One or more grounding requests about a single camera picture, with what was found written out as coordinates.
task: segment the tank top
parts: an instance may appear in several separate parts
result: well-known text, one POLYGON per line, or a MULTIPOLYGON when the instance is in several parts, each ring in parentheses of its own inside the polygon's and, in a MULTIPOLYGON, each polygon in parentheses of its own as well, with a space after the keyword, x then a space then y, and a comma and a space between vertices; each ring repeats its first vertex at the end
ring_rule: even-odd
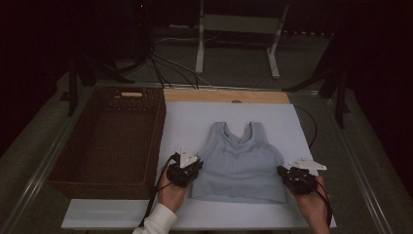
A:
POLYGON ((244 135, 231 133, 225 122, 212 124, 204 161, 191 197, 231 203, 285 203, 285 189, 277 166, 283 157, 266 138, 262 123, 250 122, 244 135))

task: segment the wicker basket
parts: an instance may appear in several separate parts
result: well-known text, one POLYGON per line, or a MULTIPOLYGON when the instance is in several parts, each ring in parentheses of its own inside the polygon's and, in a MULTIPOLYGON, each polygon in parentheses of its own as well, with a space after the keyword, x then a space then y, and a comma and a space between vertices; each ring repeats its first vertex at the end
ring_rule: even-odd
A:
POLYGON ((68 198, 150 199, 165 116, 162 89, 96 87, 48 183, 68 198))

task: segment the white metal frame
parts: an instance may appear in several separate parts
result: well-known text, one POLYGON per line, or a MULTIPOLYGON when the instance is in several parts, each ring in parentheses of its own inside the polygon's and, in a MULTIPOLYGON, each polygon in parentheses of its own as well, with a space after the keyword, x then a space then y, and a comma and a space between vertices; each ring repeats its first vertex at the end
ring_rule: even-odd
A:
POLYGON ((267 48, 268 62, 270 63, 273 78, 280 78, 280 72, 275 56, 276 48, 282 35, 282 28, 288 12, 289 5, 283 8, 279 19, 275 18, 255 18, 236 17, 206 14, 204 11, 204 0, 201 0, 200 7, 200 34, 195 72, 201 75, 204 71, 204 30, 239 31, 255 33, 274 33, 275 39, 271 47, 267 48))

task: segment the human hand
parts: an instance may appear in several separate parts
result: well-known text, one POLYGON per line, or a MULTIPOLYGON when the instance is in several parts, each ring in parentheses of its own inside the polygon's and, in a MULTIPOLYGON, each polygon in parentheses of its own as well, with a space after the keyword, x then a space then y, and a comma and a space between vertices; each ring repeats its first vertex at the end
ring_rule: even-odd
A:
MULTIPOLYGON (((322 176, 316 176, 316 181, 324 186, 324 178, 322 176)), ((321 186, 318 187, 318 192, 322 196, 326 196, 321 186)), ((309 223, 314 233, 329 234, 330 230, 327 225, 327 206, 319 194, 312 192, 308 195, 294 195, 294 197, 297 200, 297 205, 301 214, 309 223)))
POLYGON ((165 170, 158 188, 160 189, 158 192, 158 202, 176 213, 182 206, 186 191, 190 185, 185 188, 174 185, 167 178, 167 170, 168 168, 165 170))

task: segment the wooden edge strip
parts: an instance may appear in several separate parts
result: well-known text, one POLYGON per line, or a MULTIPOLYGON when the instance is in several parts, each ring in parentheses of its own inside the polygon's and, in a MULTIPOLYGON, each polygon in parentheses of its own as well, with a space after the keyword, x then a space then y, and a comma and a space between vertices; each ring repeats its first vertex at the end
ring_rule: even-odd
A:
POLYGON ((211 101, 290 104, 283 92, 164 89, 168 101, 211 101))

